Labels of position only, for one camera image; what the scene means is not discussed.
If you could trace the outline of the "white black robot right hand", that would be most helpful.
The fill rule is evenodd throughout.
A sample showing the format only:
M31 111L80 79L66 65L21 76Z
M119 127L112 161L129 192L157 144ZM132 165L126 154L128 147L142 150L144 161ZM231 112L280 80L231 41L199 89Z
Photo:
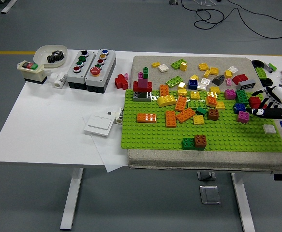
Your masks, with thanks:
M252 96L263 92L266 97L261 101L259 107L248 107L246 111L260 118L282 119L282 87L264 87L262 90L254 92Z

